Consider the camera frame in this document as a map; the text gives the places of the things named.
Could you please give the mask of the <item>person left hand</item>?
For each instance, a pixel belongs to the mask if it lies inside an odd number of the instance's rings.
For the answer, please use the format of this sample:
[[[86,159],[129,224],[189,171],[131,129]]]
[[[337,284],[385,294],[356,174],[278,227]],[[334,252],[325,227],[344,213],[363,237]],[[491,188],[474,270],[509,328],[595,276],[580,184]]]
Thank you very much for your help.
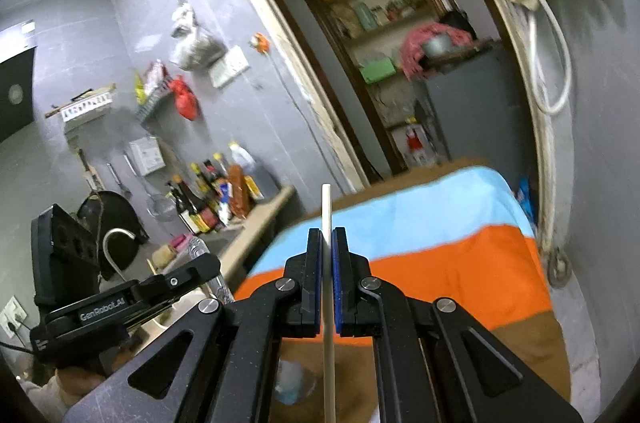
[[[66,412],[102,383],[101,374],[71,367],[56,369],[42,386],[31,381],[19,381],[22,390],[47,422],[61,422]]]

